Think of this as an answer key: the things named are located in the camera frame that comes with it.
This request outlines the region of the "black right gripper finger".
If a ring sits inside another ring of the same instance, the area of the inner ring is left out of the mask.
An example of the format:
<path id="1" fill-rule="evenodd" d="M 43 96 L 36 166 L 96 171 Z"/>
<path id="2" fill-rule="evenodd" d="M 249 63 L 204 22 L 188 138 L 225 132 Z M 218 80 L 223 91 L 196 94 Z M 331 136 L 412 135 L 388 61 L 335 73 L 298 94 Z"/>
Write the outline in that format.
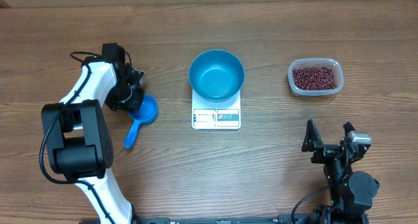
<path id="1" fill-rule="evenodd" d="M 345 133 L 345 136 L 344 136 L 344 138 L 345 139 L 348 139 L 348 138 L 351 138 L 351 135 L 355 132 L 355 128 L 354 128 L 354 126 L 351 124 L 351 122 L 346 122 L 344 125 L 343 125 L 343 128 L 344 128 L 344 133 Z"/>
<path id="2" fill-rule="evenodd" d="M 312 119 L 307 121 L 306 134 L 302 143 L 302 152 L 314 152 L 323 146 L 323 141 Z"/>

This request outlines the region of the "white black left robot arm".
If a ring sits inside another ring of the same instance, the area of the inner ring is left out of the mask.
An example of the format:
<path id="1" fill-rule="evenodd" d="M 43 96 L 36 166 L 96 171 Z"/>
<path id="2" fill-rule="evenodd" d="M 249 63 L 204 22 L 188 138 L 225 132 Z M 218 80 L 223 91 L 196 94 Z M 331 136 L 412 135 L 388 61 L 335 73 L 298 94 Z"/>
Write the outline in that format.
<path id="1" fill-rule="evenodd" d="M 86 52 L 80 64 L 82 74 L 70 92 L 41 110 L 40 170 L 52 183 L 79 187 L 98 223 L 140 223 L 111 169 L 114 149 L 102 108 L 138 110 L 145 73 L 133 69 L 130 55 L 116 43 L 104 44 L 101 54 Z"/>

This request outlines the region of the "blue plastic measuring scoop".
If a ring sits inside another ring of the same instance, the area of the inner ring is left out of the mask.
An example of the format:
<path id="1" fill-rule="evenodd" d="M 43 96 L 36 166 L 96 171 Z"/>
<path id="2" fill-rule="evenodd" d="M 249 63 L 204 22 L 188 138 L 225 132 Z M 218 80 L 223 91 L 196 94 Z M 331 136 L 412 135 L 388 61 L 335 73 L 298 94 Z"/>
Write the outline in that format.
<path id="1" fill-rule="evenodd" d="M 135 143 L 140 126 L 153 123 L 158 117 L 158 113 L 159 109 L 155 98 L 145 94 L 139 110 L 129 113 L 133 119 L 133 124 L 123 142 L 126 149 L 131 148 Z"/>

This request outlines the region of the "red beans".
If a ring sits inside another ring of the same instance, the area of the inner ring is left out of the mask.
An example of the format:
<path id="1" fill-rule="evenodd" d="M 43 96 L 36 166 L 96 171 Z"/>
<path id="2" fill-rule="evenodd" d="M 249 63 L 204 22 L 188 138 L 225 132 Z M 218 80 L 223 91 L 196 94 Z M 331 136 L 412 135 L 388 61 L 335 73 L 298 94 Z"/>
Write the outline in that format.
<path id="1" fill-rule="evenodd" d="M 294 83 L 301 90 L 328 90 L 336 88 L 336 77 L 328 67 L 296 68 L 292 71 Z"/>

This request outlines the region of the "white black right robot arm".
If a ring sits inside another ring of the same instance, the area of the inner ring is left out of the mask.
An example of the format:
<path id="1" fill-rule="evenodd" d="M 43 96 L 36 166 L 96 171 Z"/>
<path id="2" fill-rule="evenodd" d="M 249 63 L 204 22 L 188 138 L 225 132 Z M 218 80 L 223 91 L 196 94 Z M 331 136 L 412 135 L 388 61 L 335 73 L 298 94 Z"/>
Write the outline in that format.
<path id="1" fill-rule="evenodd" d="M 344 137 L 338 144 L 325 144 L 312 120 L 308 120 L 302 152 L 312 152 L 311 162 L 323 165 L 327 186 L 300 200 L 291 213 L 292 223 L 368 223 L 366 211 L 371 209 L 379 182 L 366 172 L 354 172 L 351 165 L 361 160 L 372 139 L 355 130 L 350 122 L 343 125 Z M 302 218 L 296 209 L 304 201 L 330 191 L 330 204 L 320 204 Z"/>

